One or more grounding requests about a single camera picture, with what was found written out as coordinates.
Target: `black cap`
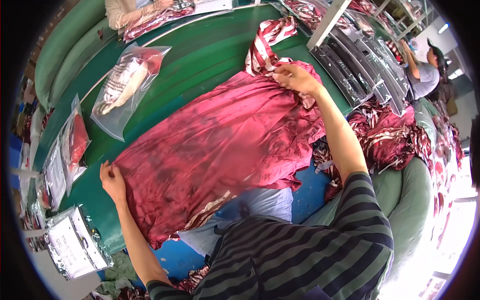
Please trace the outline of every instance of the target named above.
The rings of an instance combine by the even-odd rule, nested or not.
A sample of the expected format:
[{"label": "black cap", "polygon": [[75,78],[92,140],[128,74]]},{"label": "black cap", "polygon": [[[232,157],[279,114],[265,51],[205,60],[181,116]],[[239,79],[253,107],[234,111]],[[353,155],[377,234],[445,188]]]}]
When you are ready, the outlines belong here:
[{"label": "black cap", "polygon": [[427,38],[427,42],[428,46],[432,48],[433,54],[437,57],[438,68],[445,68],[445,57],[442,51],[438,47],[435,47],[432,43],[432,40],[430,40],[429,38]]}]

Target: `green table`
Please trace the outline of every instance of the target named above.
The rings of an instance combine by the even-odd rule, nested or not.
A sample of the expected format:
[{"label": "green table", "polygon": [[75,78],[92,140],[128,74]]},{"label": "green table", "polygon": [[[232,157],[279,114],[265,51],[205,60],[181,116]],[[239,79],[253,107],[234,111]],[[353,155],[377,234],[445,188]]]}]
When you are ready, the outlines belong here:
[{"label": "green table", "polygon": [[[98,178],[100,164],[107,159],[114,160],[128,145],[161,120],[241,71],[260,22],[280,17],[280,13],[271,5],[236,9],[186,25],[151,43],[150,46],[173,48],[166,55],[158,77],[125,127],[125,143],[109,137],[90,119],[93,104],[103,84],[103,81],[100,82],[82,102],[85,125],[92,140],[85,153],[88,170],[74,184],[70,197],[63,199],[60,210],[81,204],[107,250],[114,253],[123,249],[125,242],[115,206],[103,191]],[[143,45],[172,26],[159,28],[137,39],[137,42]],[[311,63],[340,110],[347,114],[351,107],[333,80],[309,54],[307,41],[308,38],[299,33],[273,46],[273,50],[279,57]],[[98,79],[113,67],[123,49],[112,41],[68,87],[40,141],[34,169],[41,169],[51,143],[70,113],[74,95],[78,93],[82,99]]]}]

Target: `light blue fabric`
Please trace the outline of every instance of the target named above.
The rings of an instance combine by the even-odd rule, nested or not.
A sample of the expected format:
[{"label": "light blue fabric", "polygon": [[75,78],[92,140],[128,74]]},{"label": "light blue fabric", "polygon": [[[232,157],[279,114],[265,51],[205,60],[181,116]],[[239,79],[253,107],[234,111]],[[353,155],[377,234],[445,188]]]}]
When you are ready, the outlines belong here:
[{"label": "light blue fabric", "polygon": [[254,189],[242,193],[223,205],[207,223],[201,227],[179,231],[180,239],[201,256],[212,255],[219,235],[214,233],[215,226],[227,229],[243,216],[274,216],[285,221],[292,221],[293,195],[290,188],[282,190]]},{"label": "light blue fabric", "polygon": [[150,3],[153,3],[153,1],[152,0],[137,0],[135,6],[136,6],[137,9],[139,9],[141,7],[144,7],[147,4],[150,4]]}]

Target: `person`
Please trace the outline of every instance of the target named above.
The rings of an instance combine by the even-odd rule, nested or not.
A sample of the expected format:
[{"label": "person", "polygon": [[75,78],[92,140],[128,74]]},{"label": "person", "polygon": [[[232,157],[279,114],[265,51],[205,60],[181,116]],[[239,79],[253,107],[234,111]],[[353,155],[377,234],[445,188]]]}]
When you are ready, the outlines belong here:
[{"label": "person", "polygon": [[[291,206],[274,207],[288,204],[291,191],[254,192],[248,197],[253,200],[249,216],[225,220],[229,227],[219,226],[217,218],[192,230],[201,231],[198,240],[193,234],[185,242],[208,252],[205,261],[210,271],[189,294],[173,288],[129,211],[119,169],[106,161],[100,168],[102,186],[115,202],[133,267],[151,299],[374,300],[378,296],[393,259],[393,237],[375,199],[360,143],[327,90],[307,71],[284,64],[273,78],[284,88],[311,95],[318,104],[344,184],[334,221],[317,227],[292,224],[282,219],[291,216],[285,211]],[[208,245],[203,243],[206,237]]]},{"label": "person", "polygon": [[440,77],[445,76],[445,58],[442,51],[430,40],[428,40],[430,46],[427,53],[428,63],[419,62],[405,40],[401,40],[401,44],[408,61],[407,77],[412,93],[410,96],[412,99],[408,100],[412,102],[427,96],[437,87]]},{"label": "person", "polygon": [[172,4],[173,0],[105,0],[108,25],[119,30],[130,21],[164,10]]}]

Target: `light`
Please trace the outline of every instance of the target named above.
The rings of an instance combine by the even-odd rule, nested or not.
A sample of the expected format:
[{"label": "light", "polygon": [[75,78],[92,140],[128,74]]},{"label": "light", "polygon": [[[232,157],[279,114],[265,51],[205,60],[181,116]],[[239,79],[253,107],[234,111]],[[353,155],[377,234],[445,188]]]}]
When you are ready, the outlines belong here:
[{"label": "light", "polygon": [[445,25],[442,26],[442,28],[440,28],[440,30],[438,31],[438,34],[441,34],[443,31],[445,31],[446,29],[448,28],[448,23],[446,23]]}]

